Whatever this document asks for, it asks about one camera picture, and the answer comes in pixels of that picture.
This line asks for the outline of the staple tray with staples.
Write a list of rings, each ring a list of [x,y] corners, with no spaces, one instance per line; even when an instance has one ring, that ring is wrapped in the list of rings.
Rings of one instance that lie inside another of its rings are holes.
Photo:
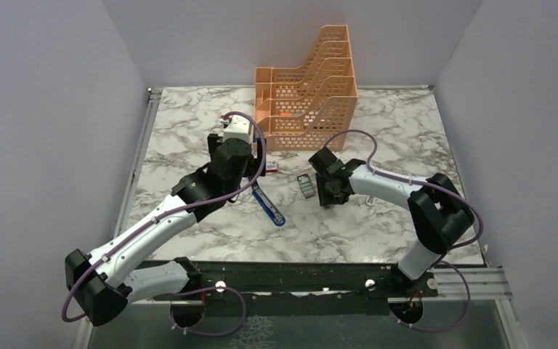
[[[297,177],[299,188],[305,198],[315,196],[316,191],[308,174],[300,174]]]

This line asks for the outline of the red white staple box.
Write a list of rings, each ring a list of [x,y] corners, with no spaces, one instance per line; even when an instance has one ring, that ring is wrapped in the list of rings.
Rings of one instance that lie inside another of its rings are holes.
[[[266,161],[265,172],[266,173],[277,173],[278,172],[278,162],[277,161]]]

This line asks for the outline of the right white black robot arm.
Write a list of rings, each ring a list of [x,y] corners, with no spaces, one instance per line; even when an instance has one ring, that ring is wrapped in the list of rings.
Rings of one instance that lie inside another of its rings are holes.
[[[410,212],[417,239],[390,276],[390,286],[398,295],[416,290],[419,278],[474,224],[474,213],[444,174],[413,178],[374,169],[360,159],[344,163],[327,147],[314,153],[309,163],[315,170],[321,206],[342,205],[350,196],[362,195]]]

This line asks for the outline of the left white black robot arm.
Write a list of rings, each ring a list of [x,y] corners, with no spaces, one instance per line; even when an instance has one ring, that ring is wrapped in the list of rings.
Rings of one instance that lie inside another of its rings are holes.
[[[267,145],[228,138],[215,149],[209,163],[187,174],[169,195],[142,220],[108,243],[65,257],[68,296],[61,310],[65,322],[88,318],[102,326],[116,318],[143,286],[132,281],[134,269],[170,238],[221,209],[228,200],[251,187],[263,175]]]

